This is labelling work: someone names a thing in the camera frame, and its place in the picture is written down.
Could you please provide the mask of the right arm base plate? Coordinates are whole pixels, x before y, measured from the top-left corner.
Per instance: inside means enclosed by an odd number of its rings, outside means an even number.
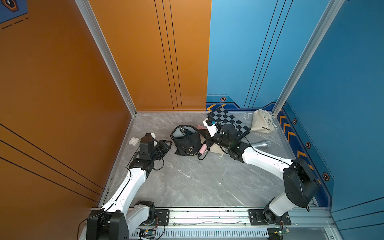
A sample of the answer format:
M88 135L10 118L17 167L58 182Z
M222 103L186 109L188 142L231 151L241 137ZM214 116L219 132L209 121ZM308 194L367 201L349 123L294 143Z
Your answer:
M252 226L277 226L281 223L285 226L290 226L292 224L288 212L284 213L282 216L276 216L270 210L250 209L248 210L248 214Z

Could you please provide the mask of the pink hair dryer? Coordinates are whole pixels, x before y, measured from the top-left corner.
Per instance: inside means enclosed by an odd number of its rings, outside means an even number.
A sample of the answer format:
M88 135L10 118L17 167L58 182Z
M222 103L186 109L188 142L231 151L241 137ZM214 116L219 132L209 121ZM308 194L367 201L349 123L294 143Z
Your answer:
M203 160L205 158L205 156L207 155L207 152L209 151L208 146L206 145L206 140L208 137L210 137L210 133L209 133L207 127L205 127L205 126L198 125L198 130L199 130L201 137L204 138L202 146L198 152L198 159Z

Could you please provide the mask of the dark green hair dryer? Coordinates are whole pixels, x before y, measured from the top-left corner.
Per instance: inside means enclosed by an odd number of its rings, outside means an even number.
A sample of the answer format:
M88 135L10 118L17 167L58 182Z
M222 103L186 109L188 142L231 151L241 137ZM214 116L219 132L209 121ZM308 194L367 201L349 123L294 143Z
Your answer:
M191 136L195 133L195 129L193 128L190 128L190 127L187 127L187 126L182 126L182 127L179 127L175 130L175 132L173 133L173 136L175 139L180 139L180 138L184 138L184 137L187 137L187 136Z

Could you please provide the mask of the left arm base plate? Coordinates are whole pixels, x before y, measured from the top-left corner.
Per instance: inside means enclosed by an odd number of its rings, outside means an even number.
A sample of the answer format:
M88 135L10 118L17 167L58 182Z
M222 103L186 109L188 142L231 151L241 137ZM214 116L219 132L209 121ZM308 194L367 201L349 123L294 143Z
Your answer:
M169 209L156 208L153 213L149 214L149 218L145 220L140 226L167 226L170 219Z

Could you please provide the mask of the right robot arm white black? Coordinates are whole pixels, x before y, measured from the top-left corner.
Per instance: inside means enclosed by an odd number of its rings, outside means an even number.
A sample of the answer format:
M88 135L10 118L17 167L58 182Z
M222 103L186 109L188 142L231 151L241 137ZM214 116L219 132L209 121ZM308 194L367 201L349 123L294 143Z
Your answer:
M257 149L250 142L244 143L239 140L235 132L237 128L233 125L211 125L206 128L208 133L201 150L207 152L216 144L232 159L264 169L283 181L283 193L272 198L261 213L264 224L281 223L282 216L296 207L309 209L309 203L320 189L320 183L305 160L281 158Z

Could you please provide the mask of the black cloth bag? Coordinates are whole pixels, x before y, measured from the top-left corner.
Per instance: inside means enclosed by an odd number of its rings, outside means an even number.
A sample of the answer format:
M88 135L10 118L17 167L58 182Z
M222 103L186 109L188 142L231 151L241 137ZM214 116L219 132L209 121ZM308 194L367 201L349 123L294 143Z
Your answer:
M177 128L182 127L182 126L187 126L187 127L193 128L193 129L195 129L196 132L191 136L187 136L187 137L180 138L180 139L175 139L173 136L173 133L175 132L175 130ZM172 131L170 137L176 146L175 154L178 156L195 156L198 154L198 152L202 146L199 130L196 127L191 126L191 125L179 125L179 126L177 126Z

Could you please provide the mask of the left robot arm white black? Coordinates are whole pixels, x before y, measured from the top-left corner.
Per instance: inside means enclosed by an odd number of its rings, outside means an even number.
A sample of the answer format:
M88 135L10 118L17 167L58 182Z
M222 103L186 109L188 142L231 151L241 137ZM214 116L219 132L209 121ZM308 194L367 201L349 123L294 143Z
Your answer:
M81 237L81 227L86 227L86 240L128 240L131 232L142 223L155 221L155 205L151 201L139 201L130 211L138 190L155 170L154 163L163 160L172 147L170 140L157 140L155 134L147 133L140 139L128 173L117 191L100 209L92 210L78 227L77 239Z

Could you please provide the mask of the beige drawstring bag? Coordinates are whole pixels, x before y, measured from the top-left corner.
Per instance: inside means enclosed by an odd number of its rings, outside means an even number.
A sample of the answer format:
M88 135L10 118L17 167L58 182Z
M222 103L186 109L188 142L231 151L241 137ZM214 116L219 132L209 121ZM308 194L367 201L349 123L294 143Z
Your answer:
M256 110L252 113L252 124L250 127L252 132L269 134L278 129L274 123L273 116L265 110Z
M217 145L217 144L212 144L210 147L209 147L209 153L211 154L214 154L214 156L219 159L220 161L222 160L222 158L227 155L228 153L226 152L226 150L224 148L222 148L221 146Z

